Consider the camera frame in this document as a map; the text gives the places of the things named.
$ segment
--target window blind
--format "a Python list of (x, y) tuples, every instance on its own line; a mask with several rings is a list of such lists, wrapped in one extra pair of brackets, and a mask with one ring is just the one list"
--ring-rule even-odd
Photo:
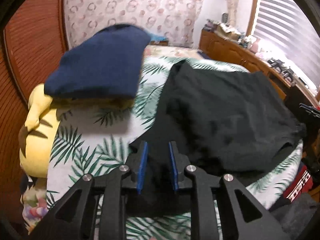
[(293, 0), (260, 0), (253, 35), (271, 42), (320, 85), (320, 38)]

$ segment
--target leaf print bed sheet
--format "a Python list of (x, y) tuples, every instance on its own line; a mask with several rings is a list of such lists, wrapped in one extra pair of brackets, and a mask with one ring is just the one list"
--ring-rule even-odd
[[(170, 68), (182, 59), (197, 69), (247, 72), (242, 66), (214, 60), (147, 57), (131, 109), (70, 109), (61, 120), (52, 146), (47, 181), (48, 207), (52, 207), (84, 174), (99, 176), (125, 163), (130, 154), (129, 143), (154, 122), (157, 103)], [(247, 187), (265, 208), (270, 208), (294, 180), (302, 147), (300, 141), (273, 171)], [(190, 213), (153, 219), (130, 217), (126, 222), (127, 239), (148, 240), (152, 236), (157, 239), (190, 239), (190, 227)]]

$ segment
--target metal screw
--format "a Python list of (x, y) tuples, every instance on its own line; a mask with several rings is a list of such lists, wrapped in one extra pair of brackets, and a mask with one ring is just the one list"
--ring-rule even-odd
[(82, 179), (83, 179), (84, 181), (90, 181), (90, 180), (92, 179), (92, 175), (91, 175), (91, 174), (84, 174), (84, 175), (82, 176)]
[(223, 178), (226, 180), (226, 181), (233, 181), (233, 176), (231, 174), (225, 174), (223, 176)]
[(128, 165), (121, 165), (121, 166), (119, 167), (119, 170), (121, 170), (121, 171), (128, 171), (128, 170), (129, 170), (129, 167), (128, 167)]
[(197, 167), (194, 166), (194, 165), (188, 165), (187, 166), (187, 171), (194, 172), (196, 169), (197, 169)]

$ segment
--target pikachu plush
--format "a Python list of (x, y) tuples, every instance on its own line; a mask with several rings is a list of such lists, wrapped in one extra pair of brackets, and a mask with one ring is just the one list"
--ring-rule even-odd
[(51, 148), (60, 121), (57, 109), (51, 109), (52, 98), (44, 94), (44, 84), (32, 91), (24, 126), (19, 132), (20, 165), (25, 173), (37, 178), (46, 178)]

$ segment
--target brown louvered door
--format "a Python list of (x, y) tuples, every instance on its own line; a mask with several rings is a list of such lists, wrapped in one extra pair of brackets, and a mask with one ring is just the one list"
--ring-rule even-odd
[(24, 1), (0, 37), (0, 211), (15, 222), (22, 221), (18, 133), (31, 91), (66, 50), (61, 1)]

